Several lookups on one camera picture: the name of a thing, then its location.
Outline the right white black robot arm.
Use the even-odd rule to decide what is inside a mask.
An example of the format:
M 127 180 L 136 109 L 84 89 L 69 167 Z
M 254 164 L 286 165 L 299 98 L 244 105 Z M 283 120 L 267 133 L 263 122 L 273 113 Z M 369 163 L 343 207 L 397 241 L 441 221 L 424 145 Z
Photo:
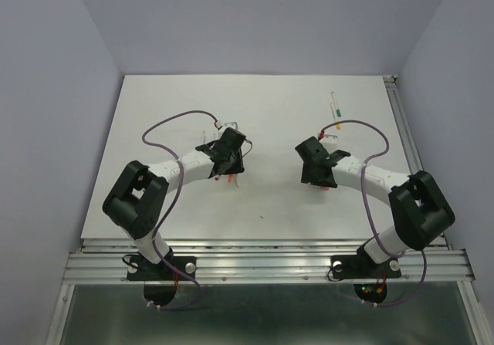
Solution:
M 371 196 L 391 209 L 394 225 L 365 242 L 355 257 L 359 273 L 372 276 L 383 262 L 409 249 L 423 250 L 455 222 L 455 214 L 435 179 L 426 171 L 396 173 L 368 166 L 342 150 L 330 153 L 310 137 L 295 147 L 303 162 L 301 182 L 325 188 L 353 188 L 364 207 Z

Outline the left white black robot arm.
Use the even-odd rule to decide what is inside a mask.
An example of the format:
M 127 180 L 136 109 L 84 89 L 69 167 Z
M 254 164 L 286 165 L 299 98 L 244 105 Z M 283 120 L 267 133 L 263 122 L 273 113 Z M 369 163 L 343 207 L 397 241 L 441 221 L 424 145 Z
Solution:
M 171 248 L 156 231 L 167 194 L 194 181 L 241 174 L 246 135 L 227 127 L 220 138 L 197 146 L 179 159 L 152 165 L 131 161 L 111 188 L 102 210 L 146 259 L 145 269 L 162 279 L 171 272 Z

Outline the yellow capped marker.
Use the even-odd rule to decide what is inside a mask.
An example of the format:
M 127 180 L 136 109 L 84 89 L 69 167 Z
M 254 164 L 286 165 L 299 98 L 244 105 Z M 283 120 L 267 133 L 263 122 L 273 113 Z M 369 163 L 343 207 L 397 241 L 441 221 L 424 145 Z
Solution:
M 337 111 L 335 110 L 334 106 L 332 103 L 330 103 L 330 111 L 332 113 L 332 117 L 333 117 L 333 121 L 335 123 L 335 128 L 337 130 L 340 130 L 341 129 L 341 126 L 338 124 L 339 123 L 339 118 L 337 116 Z

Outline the green capped marker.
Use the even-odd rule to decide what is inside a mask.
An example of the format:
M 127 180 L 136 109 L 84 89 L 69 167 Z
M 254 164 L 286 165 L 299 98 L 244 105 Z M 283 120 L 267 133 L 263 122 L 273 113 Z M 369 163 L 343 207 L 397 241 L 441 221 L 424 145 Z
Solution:
M 330 95 L 331 95 L 331 100 L 332 100 L 332 104 L 333 104 L 333 110 L 336 114 L 336 117 L 342 117 L 336 93 L 334 91 L 332 91 Z

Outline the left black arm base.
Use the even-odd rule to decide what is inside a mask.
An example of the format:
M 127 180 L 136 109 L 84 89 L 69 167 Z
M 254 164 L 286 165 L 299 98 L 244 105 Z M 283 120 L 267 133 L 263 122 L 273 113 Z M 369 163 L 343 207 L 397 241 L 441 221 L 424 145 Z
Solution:
M 169 269 L 163 262 L 155 265 L 148 262 L 141 254 L 126 254 L 122 262 L 127 266 L 127 280 L 131 282 L 145 281 L 169 281 L 178 275 Z M 187 264 L 196 265 L 197 259 L 194 256 L 174 256 L 170 263 L 176 268 L 186 273 Z

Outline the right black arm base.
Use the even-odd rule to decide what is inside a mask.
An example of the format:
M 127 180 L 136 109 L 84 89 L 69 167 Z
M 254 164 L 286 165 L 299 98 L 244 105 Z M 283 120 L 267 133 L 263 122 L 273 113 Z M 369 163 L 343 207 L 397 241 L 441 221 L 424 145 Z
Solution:
M 327 278 L 331 282 L 347 279 L 399 279 L 402 277 L 398 260 L 386 258 L 382 263 L 375 263 L 359 248 L 355 253 L 336 254 L 330 258 Z

